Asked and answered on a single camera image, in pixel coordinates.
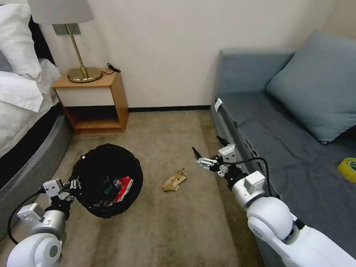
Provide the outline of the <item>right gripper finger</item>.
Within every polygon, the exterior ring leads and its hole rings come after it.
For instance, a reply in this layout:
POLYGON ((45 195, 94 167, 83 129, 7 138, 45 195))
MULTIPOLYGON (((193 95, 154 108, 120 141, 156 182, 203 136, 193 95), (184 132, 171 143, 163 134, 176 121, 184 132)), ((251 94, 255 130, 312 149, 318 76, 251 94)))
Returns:
POLYGON ((226 146, 231 146, 233 144, 229 143, 226 139, 220 137, 220 136, 216 136, 217 139, 219 140, 220 144, 222 145, 222 147, 226 147, 226 146))
POLYGON ((197 166, 207 169, 209 171, 219 171, 221 166, 221 156, 214 156, 213 158, 204 158, 201 154, 192 147, 194 156, 196 158, 197 166))

